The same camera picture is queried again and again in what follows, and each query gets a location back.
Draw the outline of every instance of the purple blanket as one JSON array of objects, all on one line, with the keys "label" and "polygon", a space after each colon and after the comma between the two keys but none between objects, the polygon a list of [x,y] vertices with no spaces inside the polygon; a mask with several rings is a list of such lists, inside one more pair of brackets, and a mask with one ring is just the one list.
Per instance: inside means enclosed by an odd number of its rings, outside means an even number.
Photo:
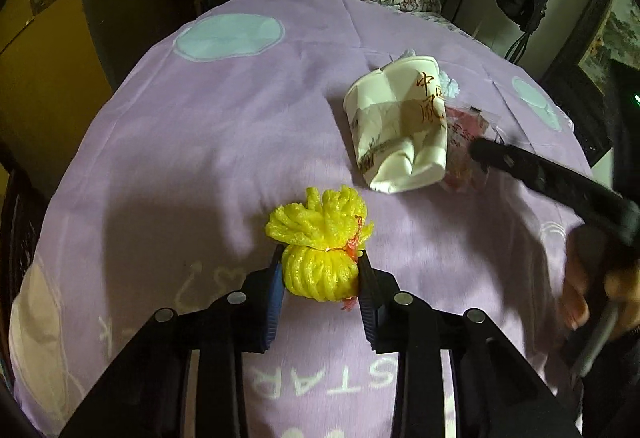
[{"label": "purple blanket", "polygon": [[[268,213],[311,185],[358,188],[376,224],[373,266],[436,309],[485,310],[562,382],[548,357],[573,214],[498,172],[477,193],[364,186],[342,98],[407,48],[434,56],[508,140],[590,172],[567,119],[521,68],[438,24],[356,0],[215,8],[146,53],[50,203],[11,327],[15,394],[45,433],[156,309],[204,308],[267,266]],[[251,436],[389,435],[396,358],[373,354],[357,308],[287,293],[272,348],[246,355],[244,374]]]}]

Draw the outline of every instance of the yellow foam net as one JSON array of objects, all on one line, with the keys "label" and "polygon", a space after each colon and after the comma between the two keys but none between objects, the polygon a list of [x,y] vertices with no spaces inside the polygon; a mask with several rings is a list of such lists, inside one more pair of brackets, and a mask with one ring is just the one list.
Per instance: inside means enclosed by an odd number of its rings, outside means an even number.
[{"label": "yellow foam net", "polygon": [[267,236],[287,243],[282,277],[287,289],[316,301],[341,301],[358,295],[358,258],[373,231],[365,225],[367,206],[352,188],[306,190],[306,205],[276,208]]}]

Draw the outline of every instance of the white cloth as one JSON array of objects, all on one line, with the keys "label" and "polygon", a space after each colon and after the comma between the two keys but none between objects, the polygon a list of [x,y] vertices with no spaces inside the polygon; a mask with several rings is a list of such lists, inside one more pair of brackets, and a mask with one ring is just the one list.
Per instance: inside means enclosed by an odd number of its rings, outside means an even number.
[{"label": "white cloth", "polygon": [[344,97],[358,167],[375,191],[444,178],[447,121],[433,57],[401,57],[358,79]]}]

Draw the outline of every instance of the plastic bag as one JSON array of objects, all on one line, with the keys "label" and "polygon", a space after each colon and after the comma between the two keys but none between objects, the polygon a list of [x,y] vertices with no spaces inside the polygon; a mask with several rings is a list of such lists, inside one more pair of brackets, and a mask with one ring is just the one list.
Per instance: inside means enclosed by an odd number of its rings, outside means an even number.
[{"label": "plastic bag", "polygon": [[373,224],[365,225],[367,206],[352,188],[306,190],[306,205],[276,208],[265,226],[267,236],[287,243],[282,277],[292,294],[316,301],[340,301],[358,295],[358,258]]},{"label": "plastic bag", "polygon": [[447,124],[433,57],[402,58],[354,82],[344,97],[358,169],[373,190],[398,193],[444,177]]},{"label": "plastic bag", "polygon": [[445,103],[447,115],[447,165],[441,185],[454,192],[469,188],[478,190],[486,183],[488,171],[472,160],[468,153],[469,143],[485,135],[491,125],[495,126],[495,115],[476,108]]}]

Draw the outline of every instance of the human hand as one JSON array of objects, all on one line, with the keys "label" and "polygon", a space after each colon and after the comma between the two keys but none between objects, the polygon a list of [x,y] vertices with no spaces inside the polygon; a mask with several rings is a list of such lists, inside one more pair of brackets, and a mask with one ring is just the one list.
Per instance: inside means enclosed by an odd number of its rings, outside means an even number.
[{"label": "human hand", "polygon": [[[590,286],[575,243],[575,229],[566,239],[564,283],[558,310],[564,324],[575,330],[589,320],[589,307],[584,299]],[[622,336],[640,325],[640,261],[632,268],[620,268],[607,273],[604,281],[607,296],[623,303],[616,327],[609,340]]]}]

